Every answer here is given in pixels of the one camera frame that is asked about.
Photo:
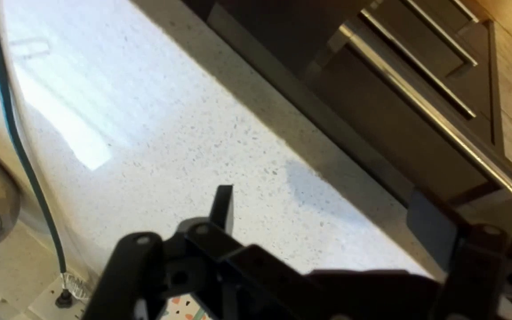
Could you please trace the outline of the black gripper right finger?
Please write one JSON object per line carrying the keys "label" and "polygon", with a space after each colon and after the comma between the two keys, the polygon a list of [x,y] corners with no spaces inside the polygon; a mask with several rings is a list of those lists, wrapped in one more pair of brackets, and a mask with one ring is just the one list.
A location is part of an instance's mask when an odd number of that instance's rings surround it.
{"label": "black gripper right finger", "polygon": [[449,269],[458,239],[467,232],[465,221],[426,191],[410,194],[407,228],[442,271]]}

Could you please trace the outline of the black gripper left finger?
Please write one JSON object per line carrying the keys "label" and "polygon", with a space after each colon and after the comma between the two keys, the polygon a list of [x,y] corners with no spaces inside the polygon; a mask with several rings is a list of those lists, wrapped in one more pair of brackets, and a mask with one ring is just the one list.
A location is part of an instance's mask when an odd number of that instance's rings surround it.
{"label": "black gripper left finger", "polygon": [[209,221],[229,233],[232,230],[232,187],[231,185],[218,185],[213,205],[209,210]]}

